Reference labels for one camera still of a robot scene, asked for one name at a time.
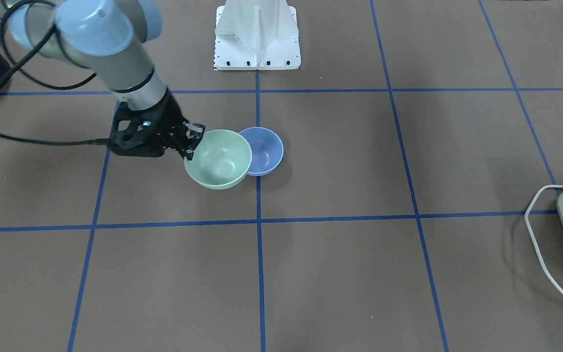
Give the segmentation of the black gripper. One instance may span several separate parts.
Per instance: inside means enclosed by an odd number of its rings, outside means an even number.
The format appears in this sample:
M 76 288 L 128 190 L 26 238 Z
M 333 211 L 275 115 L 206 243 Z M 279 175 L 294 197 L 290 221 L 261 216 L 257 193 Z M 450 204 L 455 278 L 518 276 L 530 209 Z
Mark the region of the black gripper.
M 190 123 L 179 104 L 167 90 L 156 105 L 145 110 L 131 110 L 119 103 L 114 114 L 108 150 L 120 156 L 157 158 L 173 150 L 192 161 L 195 147 L 201 142 L 206 126 Z

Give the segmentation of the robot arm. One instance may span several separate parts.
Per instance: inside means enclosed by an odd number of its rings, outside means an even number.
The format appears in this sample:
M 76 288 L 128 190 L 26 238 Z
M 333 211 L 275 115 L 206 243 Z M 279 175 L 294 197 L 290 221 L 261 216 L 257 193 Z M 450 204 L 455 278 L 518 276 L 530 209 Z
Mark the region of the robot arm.
M 118 100 L 108 138 L 53 142 L 0 138 L 45 146 L 105 146 L 121 156 L 161 157 L 166 150 L 192 160 L 205 126 L 186 119 L 143 48 L 158 38 L 162 15 L 152 0 L 0 0 L 0 46 L 6 71 L 0 89 L 21 73 L 53 90 L 73 90 L 100 79 Z M 24 71 L 43 56 L 91 71 L 69 86 L 41 82 Z

